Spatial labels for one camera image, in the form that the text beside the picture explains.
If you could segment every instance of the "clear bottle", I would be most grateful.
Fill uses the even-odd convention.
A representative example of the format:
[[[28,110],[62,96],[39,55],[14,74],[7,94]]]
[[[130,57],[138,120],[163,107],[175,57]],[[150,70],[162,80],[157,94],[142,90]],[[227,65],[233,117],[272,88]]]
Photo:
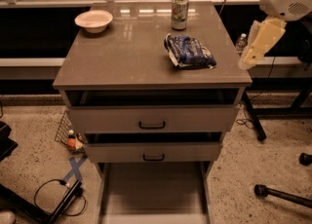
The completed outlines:
[[[235,43],[237,53],[241,55],[246,46],[247,46],[247,34],[242,33]]]

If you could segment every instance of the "countertop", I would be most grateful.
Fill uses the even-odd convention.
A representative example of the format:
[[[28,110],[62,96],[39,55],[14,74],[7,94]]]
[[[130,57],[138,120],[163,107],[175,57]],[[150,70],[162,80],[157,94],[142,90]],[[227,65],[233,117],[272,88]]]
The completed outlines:
[[[183,31],[171,29],[171,3],[112,3],[95,9],[107,10],[114,19],[100,34],[80,30],[55,79],[58,90],[228,88],[252,81],[237,66],[239,56],[212,2],[191,2]],[[174,67],[164,47],[168,33],[197,38],[213,54],[216,68]]]

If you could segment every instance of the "beverage can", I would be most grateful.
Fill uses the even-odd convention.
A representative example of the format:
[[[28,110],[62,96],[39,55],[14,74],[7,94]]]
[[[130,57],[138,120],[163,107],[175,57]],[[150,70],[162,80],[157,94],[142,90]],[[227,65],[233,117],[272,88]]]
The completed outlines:
[[[188,0],[173,0],[172,4],[172,28],[183,30],[186,28],[188,15]]]

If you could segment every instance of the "drawer unit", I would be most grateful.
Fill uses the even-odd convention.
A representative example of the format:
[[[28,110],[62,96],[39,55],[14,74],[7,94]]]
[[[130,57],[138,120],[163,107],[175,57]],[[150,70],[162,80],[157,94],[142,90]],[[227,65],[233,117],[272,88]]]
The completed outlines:
[[[237,107],[73,107],[68,111],[81,133],[230,131]]]
[[[87,135],[93,163],[214,161],[221,132]]]

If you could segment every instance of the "bowl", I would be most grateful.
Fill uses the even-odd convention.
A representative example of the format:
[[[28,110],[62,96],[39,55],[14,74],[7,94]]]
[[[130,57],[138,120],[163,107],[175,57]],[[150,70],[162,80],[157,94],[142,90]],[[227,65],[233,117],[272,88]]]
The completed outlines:
[[[90,10],[80,14],[75,23],[90,33],[101,33],[113,20],[113,16],[104,10]]]

